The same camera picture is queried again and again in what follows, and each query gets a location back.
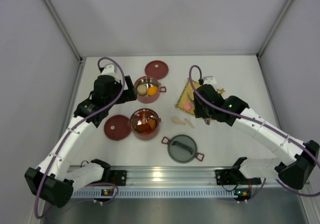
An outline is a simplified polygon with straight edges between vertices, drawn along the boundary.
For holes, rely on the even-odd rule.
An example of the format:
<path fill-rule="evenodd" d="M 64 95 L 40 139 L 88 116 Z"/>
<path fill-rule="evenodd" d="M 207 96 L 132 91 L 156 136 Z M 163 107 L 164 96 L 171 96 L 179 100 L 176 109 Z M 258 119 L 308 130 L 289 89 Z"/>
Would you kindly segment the red sausage toy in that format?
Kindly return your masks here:
<path fill-rule="evenodd" d="M 134 131 L 139 135 L 147 135 L 153 130 L 149 126 L 137 126 Z"/>

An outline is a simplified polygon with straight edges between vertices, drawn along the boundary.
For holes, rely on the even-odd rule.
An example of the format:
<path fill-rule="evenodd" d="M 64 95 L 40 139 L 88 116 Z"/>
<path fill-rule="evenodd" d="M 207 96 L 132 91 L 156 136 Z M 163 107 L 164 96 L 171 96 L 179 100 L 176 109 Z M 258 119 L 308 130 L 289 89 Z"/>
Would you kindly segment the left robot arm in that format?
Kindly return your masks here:
<path fill-rule="evenodd" d="M 82 168 L 69 172 L 79 149 L 109 114 L 115 104 L 135 101 L 137 91 L 130 76 L 121 81 L 114 75 L 99 75 L 93 91 L 76 108 L 70 124 L 53 150 L 36 167 L 28 168 L 25 180 L 36 199 L 54 207 L 65 206 L 72 195 L 92 183 L 107 183 L 111 175 L 110 164 L 94 159 Z"/>

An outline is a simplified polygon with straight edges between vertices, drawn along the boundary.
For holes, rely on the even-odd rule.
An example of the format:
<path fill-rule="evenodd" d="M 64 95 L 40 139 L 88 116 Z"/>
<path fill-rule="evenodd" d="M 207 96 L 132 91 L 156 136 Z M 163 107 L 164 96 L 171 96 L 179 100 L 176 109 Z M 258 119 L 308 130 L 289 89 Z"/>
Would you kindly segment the orange toy fruit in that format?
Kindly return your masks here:
<path fill-rule="evenodd" d="M 154 96 L 154 95 L 157 94 L 157 92 L 158 92 L 158 88 L 156 86 L 151 86 L 147 90 L 147 95 L 148 96 Z"/>

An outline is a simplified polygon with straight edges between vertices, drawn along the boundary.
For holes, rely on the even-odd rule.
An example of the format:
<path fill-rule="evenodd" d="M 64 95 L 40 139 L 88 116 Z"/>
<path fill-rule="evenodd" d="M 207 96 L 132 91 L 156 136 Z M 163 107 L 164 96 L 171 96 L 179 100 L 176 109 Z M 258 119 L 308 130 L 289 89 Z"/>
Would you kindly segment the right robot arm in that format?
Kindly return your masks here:
<path fill-rule="evenodd" d="M 293 190 L 301 190 L 316 166 L 320 151 L 317 142 L 293 138 L 259 116 L 236 96 L 224 99 L 210 84 L 193 92 L 195 116 L 214 119 L 249 135 L 270 150 L 275 158 L 240 157 L 230 169 L 238 180 L 266 178 L 280 180 Z"/>

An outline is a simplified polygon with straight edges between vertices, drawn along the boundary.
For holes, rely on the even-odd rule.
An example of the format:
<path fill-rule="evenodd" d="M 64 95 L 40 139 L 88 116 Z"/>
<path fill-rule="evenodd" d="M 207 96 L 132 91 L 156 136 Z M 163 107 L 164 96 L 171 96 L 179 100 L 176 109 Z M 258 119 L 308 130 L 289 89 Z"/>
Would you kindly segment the pink round toy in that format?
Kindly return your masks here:
<path fill-rule="evenodd" d="M 184 110 L 191 110 L 192 109 L 192 105 L 190 103 L 185 103 L 183 105 Z"/>

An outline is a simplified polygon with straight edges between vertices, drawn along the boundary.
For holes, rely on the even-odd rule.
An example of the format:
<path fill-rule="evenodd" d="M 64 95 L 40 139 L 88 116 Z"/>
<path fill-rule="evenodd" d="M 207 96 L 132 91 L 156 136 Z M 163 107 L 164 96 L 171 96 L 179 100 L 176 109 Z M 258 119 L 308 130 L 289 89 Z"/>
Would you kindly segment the metal tongs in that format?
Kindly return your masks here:
<path fill-rule="evenodd" d="M 211 123 L 210 118 L 206 118 L 206 117 L 202 116 L 202 112 L 199 112 L 195 101 L 191 98 L 189 93 L 187 93 L 187 98 L 188 98 L 188 100 L 191 102 L 191 104 L 193 106 L 193 112 L 194 112 L 195 117 L 203 119 L 203 121 L 205 122 L 206 125 L 210 125 L 210 123 Z"/>

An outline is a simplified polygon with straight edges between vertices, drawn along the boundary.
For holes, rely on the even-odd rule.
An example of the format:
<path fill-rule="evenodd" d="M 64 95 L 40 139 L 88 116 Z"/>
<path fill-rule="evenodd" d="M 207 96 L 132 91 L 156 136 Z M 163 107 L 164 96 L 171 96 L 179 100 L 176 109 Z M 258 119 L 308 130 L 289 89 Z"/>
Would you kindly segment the toy shrimp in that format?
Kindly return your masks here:
<path fill-rule="evenodd" d="M 148 122 L 147 117 L 146 117 L 146 113 L 143 112 L 143 114 L 141 115 L 141 123 L 144 125 Z"/>

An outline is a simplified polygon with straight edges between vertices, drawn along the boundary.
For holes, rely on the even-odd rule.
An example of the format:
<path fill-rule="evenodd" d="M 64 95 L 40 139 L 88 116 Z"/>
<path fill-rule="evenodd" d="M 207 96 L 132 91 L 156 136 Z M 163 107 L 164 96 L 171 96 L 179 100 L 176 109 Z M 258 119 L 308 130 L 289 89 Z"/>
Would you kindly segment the fried cutlet toy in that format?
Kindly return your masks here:
<path fill-rule="evenodd" d="M 149 128 L 150 128 L 151 130 L 155 130 L 155 129 L 157 128 L 158 122 L 157 122 L 157 120 L 149 119 L 149 120 L 147 121 L 147 124 L 148 124 L 148 126 L 149 126 Z"/>

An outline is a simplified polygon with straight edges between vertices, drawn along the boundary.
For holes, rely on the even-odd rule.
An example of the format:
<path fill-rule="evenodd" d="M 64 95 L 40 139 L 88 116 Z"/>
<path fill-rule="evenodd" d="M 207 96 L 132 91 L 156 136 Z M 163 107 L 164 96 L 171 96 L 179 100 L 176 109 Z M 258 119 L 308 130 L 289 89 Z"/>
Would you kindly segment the white rice ball toy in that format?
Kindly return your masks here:
<path fill-rule="evenodd" d="M 147 93 L 148 87 L 144 84 L 141 84 L 137 87 L 137 93 L 139 95 L 145 95 Z"/>

